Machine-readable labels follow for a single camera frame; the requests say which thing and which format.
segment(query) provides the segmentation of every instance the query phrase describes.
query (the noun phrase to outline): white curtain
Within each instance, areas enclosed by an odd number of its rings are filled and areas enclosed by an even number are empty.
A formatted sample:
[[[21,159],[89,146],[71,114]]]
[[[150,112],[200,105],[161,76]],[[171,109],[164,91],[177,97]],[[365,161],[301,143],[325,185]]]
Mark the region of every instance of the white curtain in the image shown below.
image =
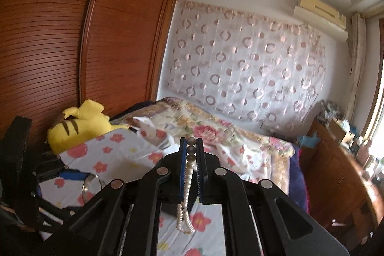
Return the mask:
[[[381,123],[375,137],[373,138],[373,144],[369,149],[369,153],[375,157],[381,159],[384,158],[384,125]]]
[[[168,88],[211,113],[296,133],[325,77],[319,36],[250,12],[180,0]]]
[[[347,101],[344,118],[351,121],[356,105],[356,93],[364,70],[366,49],[365,20],[360,13],[352,16],[352,73],[347,89]]]

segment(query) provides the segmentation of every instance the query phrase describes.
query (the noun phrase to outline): wardrobe door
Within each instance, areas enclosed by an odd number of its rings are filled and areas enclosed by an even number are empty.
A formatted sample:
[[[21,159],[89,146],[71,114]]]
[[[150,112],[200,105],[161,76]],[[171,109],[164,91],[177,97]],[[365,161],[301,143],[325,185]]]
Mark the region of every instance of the wardrobe door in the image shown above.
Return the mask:
[[[80,43],[89,0],[0,0],[0,138],[16,115],[42,143],[77,106]]]
[[[80,56],[81,101],[98,101],[115,115],[150,98],[167,2],[90,0]]]
[[[152,82],[150,87],[150,96],[149,96],[151,100],[156,100],[156,97],[157,97],[157,92],[159,89],[159,82],[160,82],[160,72],[161,72],[161,67],[163,65],[164,52],[166,49],[170,23],[172,20],[173,13],[175,11],[176,2],[177,0],[167,1],[166,11],[164,14],[164,24],[161,27],[159,45],[156,51],[156,59],[153,66],[153,77],[152,77]]]

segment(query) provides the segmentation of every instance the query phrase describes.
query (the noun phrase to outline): bed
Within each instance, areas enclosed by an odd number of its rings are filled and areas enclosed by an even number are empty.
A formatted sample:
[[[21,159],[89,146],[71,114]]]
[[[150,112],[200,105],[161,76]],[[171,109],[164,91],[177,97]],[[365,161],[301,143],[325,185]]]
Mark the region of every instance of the bed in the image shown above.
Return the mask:
[[[63,162],[70,168],[95,173],[106,182],[117,178],[133,181],[140,179],[161,157],[177,151],[180,137],[195,135],[203,138],[206,152],[217,155],[223,167],[244,180],[258,182],[268,178],[289,194],[290,177],[301,173],[300,167],[290,166],[295,155],[290,143],[241,130],[185,100],[165,98],[125,114],[113,123],[130,124],[138,131],[116,129],[63,152],[60,155]],[[63,178],[40,184],[43,198],[58,207],[83,205],[81,186],[81,181]],[[91,189],[88,196],[96,191]],[[301,189],[296,187],[293,195],[293,200],[307,209],[302,204],[306,198],[305,185]],[[203,206],[196,202],[191,220],[195,234],[183,234],[176,229],[175,217],[161,212],[157,254],[225,255],[220,205]],[[49,235],[42,233],[42,236],[46,239]]]

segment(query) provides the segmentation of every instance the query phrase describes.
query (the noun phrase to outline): wooden dresser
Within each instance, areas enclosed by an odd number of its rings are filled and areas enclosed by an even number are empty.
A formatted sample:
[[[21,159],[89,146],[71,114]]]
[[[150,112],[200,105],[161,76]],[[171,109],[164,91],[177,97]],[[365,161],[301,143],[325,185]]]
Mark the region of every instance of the wooden dresser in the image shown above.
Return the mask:
[[[306,159],[304,169],[310,215],[352,249],[377,228],[383,218],[383,198],[372,183],[361,177],[362,167],[353,156],[317,120],[308,135],[314,132],[321,141],[312,160]]]

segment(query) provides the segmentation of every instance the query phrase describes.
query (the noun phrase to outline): wooden cabinet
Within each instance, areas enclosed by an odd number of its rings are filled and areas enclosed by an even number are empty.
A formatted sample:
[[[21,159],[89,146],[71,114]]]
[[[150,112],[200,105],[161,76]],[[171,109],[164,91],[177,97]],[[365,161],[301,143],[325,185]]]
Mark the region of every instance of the wooden cabinet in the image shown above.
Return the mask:
[[[321,141],[304,171],[310,215],[347,248],[353,248],[378,226],[383,217],[383,199],[371,183],[361,178],[353,157],[316,120],[308,135],[314,132]]]
[[[85,99],[114,116],[156,98],[175,0],[0,0],[0,138],[16,115],[42,143]]]

